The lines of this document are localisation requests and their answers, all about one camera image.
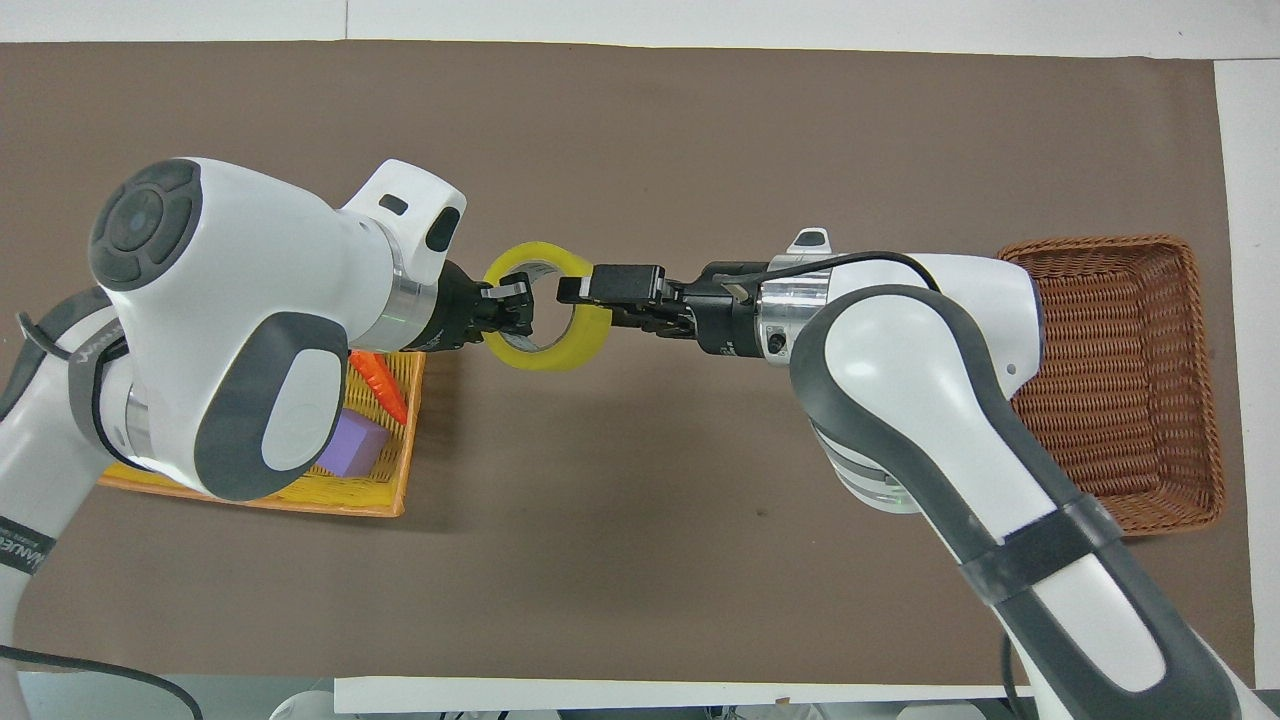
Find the tape roll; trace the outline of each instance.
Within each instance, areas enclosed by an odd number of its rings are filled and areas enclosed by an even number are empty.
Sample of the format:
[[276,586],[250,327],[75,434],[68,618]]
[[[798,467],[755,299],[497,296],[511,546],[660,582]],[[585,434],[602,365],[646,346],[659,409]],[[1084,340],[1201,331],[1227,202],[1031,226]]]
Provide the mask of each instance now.
[[[484,274],[484,281],[497,286],[503,277],[520,272],[529,273],[530,281],[556,272],[585,277],[591,274],[591,264],[549,242],[525,242],[499,255]],[[540,346],[527,337],[507,333],[484,333],[484,343],[512,368],[572,370],[604,347],[612,320],[613,313],[604,307],[575,305],[568,327],[550,345]]]

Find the brown mat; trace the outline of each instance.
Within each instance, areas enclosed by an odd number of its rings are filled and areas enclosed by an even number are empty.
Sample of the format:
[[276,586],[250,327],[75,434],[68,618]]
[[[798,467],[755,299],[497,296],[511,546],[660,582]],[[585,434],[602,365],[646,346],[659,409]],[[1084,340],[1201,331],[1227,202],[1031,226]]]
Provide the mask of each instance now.
[[[691,279],[810,224],[988,255],[1181,236],[1228,509],[1134,547],[1252,675],[1210,63],[340,42],[3,46],[0,68],[5,314],[86,286],[97,208],[172,155],[333,204],[387,156],[420,164],[468,195],[453,259],[474,275],[526,240]],[[435,360],[403,518],[99,488],[18,642],[182,673],[997,682],[991,615],[923,520],[841,488],[785,373],[626,332],[563,375]]]

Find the wire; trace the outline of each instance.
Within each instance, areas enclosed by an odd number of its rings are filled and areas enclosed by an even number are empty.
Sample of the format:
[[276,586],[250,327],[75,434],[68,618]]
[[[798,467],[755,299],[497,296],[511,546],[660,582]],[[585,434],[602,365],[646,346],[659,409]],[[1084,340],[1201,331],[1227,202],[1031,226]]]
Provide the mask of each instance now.
[[1027,720],[1023,698],[1018,697],[1018,688],[1014,687],[1014,643],[1009,639],[1009,633],[1004,633],[1000,639],[1000,679],[1005,684],[1009,710],[1018,720]]
[[[716,275],[712,279],[724,286],[726,290],[733,292],[728,286],[735,286],[739,291],[742,291],[741,286],[745,284],[759,284],[768,281],[777,281],[782,278],[794,278],[796,275],[803,275],[805,273],[817,273],[818,270],[827,270],[831,268],[837,268],[840,265],[847,265],[850,263],[865,263],[868,260],[888,260],[891,263],[901,263],[908,268],[915,270],[915,274],[920,275],[924,281],[925,287],[933,292],[942,292],[938,290],[937,281],[929,274],[929,270],[920,264],[919,260],[911,258],[910,255],[904,255],[901,252],[892,252],[890,250],[869,250],[867,252],[851,252],[849,255],[837,255],[835,258],[827,258],[826,260],[817,260],[814,263],[805,263],[803,265],[791,265],[788,268],[780,268],[777,270],[768,270],[764,273],[748,273],[744,275]],[[740,301],[744,300],[742,295],[733,292],[733,296]]]
[[72,670],[88,670],[90,673],[102,673],[106,675],[116,675],[120,678],[127,678],[129,680],[137,680],[140,683],[146,683],[148,685],[160,688],[166,693],[173,694],[182,702],[187,705],[191,710],[191,716],[193,720],[204,720],[205,715],[200,711],[200,703],[196,698],[191,697],[191,693],[182,689],[179,685],[160,678],[159,675],[152,675],[150,673],[143,673],[142,670],[134,670],[132,667],[124,667],[120,665],[111,665],[109,662],[99,662],[96,660],[81,660],[78,657],[65,657],[61,655],[49,655],[46,652],[36,652],[31,650],[20,650],[17,647],[9,647],[6,644],[0,644],[0,657],[6,660],[13,660],[15,662],[31,662],[35,665],[50,665],[54,667],[68,667]]
[[18,327],[22,328],[23,337],[36,343],[36,347],[44,350],[47,355],[52,355],[64,363],[70,359],[72,354],[58,347],[54,338],[49,337],[44,328],[32,323],[31,316],[26,313],[18,313]]

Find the purple block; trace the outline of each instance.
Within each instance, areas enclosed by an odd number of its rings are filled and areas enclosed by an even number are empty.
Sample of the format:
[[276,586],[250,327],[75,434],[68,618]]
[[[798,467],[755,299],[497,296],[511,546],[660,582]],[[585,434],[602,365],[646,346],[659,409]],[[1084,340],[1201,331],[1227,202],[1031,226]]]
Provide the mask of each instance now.
[[355,410],[343,409],[338,427],[316,464],[339,478],[361,478],[374,469],[390,432]]

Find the toy carrot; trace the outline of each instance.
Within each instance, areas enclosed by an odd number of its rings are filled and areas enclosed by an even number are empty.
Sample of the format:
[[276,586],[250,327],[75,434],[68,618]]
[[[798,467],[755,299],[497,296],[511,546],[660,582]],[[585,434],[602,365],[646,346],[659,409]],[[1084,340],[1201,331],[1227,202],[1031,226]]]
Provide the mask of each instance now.
[[407,425],[408,406],[404,405],[404,396],[399,392],[396,375],[392,374],[383,356],[367,350],[352,350],[351,366],[360,373],[360,377],[365,378],[369,389],[374,391],[374,397],[378,398],[383,410],[397,423]]

